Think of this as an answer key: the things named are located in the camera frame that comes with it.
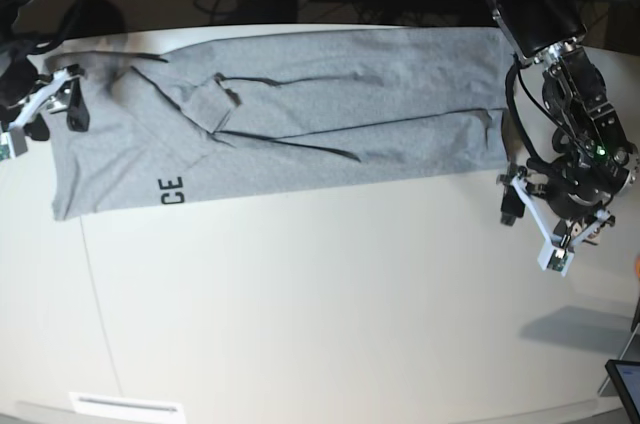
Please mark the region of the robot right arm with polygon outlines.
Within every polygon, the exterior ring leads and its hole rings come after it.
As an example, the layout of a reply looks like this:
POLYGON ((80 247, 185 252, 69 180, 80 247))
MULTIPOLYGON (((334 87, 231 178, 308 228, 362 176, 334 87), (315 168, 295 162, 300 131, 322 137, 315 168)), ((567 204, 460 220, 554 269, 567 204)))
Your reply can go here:
POLYGON ((15 34, 13 24, 21 7, 32 0, 1 0, 1 129, 31 123, 37 112, 29 106, 41 90, 51 90, 53 80, 38 74, 28 60, 59 47, 73 30, 85 0, 74 0, 58 30, 15 34))

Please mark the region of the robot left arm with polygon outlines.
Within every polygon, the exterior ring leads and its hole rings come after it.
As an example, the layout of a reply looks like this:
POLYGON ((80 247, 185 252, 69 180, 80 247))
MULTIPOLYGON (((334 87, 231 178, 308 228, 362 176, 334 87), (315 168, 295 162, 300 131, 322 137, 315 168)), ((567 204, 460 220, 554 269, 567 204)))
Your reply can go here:
POLYGON ((638 151, 607 96, 604 78, 582 44, 587 28, 573 0, 486 0, 512 44, 507 104, 529 154, 530 170, 547 181, 535 196, 565 221, 588 221, 632 185, 638 151), (538 106, 555 125, 547 161, 535 149, 515 107, 514 83, 523 68, 543 67, 538 106))

